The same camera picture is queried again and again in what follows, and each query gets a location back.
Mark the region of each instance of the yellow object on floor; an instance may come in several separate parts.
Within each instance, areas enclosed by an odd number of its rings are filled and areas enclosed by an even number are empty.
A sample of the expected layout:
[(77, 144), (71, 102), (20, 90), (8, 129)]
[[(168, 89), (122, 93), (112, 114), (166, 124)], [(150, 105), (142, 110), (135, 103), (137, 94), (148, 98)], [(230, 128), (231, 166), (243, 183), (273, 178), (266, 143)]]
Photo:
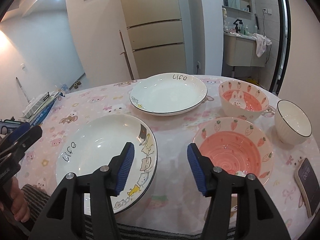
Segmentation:
[(260, 84), (255, 79), (247, 78), (245, 81), (260, 87)]

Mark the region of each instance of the dining table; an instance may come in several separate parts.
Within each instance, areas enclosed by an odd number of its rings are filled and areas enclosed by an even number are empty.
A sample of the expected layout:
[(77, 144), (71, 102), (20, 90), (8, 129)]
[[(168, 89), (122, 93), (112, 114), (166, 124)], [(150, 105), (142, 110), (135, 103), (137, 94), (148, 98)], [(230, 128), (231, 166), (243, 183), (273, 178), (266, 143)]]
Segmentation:
[[(30, 184), (51, 195), (57, 187), (56, 161), (66, 140), (84, 124), (110, 114), (129, 114), (145, 122), (156, 138), (158, 160), (150, 187), (137, 203), (116, 214), (118, 223), (172, 233), (198, 234), (204, 227), (210, 198), (198, 191), (188, 159), (187, 146), (207, 122), (224, 117), (218, 92), (228, 77), (195, 75), (207, 86), (207, 96), (195, 109), (175, 116), (153, 116), (130, 102), (130, 92), (139, 80), (81, 90), (59, 97), (41, 124), (43, 135), (28, 151), (17, 174), (20, 187)], [(307, 157), (320, 181), (320, 153), (311, 135), (296, 146), (284, 144), (275, 128), (275, 111), (280, 100), (260, 88), (269, 107), (254, 121), (273, 147), (274, 165), (264, 185), (277, 207), (292, 240), (305, 231), (312, 217), (307, 210), (294, 172)], [(88, 152), (94, 158), (94, 149)], [(236, 214), (230, 214), (230, 227)]]

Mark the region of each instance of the plate with cat drawings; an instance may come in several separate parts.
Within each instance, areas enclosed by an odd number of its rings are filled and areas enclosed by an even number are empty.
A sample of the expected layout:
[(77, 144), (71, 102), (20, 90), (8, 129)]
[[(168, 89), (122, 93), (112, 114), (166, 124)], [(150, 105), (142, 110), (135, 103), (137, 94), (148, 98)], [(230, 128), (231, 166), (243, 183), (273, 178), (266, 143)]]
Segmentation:
[[(108, 165), (126, 142), (134, 144), (134, 160), (124, 190), (111, 197), (114, 213), (136, 203), (148, 189), (157, 165), (157, 144), (151, 129), (137, 117), (111, 114), (97, 118), (82, 128), (63, 146), (56, 163), (57, 184), (73, 172), (77, 176)], [(91, 215), (90, 194), (84, 194), (84, 213)]]

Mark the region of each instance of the refrigerator door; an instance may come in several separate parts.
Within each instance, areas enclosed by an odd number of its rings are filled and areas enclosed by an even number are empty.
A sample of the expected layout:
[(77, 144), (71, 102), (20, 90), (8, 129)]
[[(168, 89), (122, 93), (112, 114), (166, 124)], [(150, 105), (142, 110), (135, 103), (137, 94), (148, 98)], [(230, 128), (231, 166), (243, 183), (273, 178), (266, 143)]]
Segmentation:
[(133, 52), (140, 78), (161, 73), (187, 73), (184, 44), (168, 45)]
[(121, 0), (127, 27), (181, 19), (178, 0)]
[(182, 22), (161, 22), (128, 29), (132, 50), (182, 43)]

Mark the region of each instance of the striped fabric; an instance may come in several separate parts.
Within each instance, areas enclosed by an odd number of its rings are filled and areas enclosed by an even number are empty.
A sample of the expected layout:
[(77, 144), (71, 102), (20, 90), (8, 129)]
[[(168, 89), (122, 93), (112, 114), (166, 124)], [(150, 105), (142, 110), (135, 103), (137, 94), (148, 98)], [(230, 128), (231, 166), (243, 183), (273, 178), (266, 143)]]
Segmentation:
[[(41, 210), (50, 198), (47, 194), (32, 187), (29, 184), (23, 186), (22, 190), (25, 194), (25, 199), (29, 203), (30, 217), (35, 222), (40, 215)], [(94, 240), (91, 217), (85, 215), (84, 219), (85, 232), (88, 240)], [(197, 240), (200, 239), (198, 235), (185, 235), (175, 234), (164, 231), (158, 231), (153, 229), (146, 229), (140, 227), (127, 226), (123, 224), (117, 224), (122, 239), (125, 240)], [(233, 240), (235, 234), (235, 228), (230, 228), (226, 240)]]

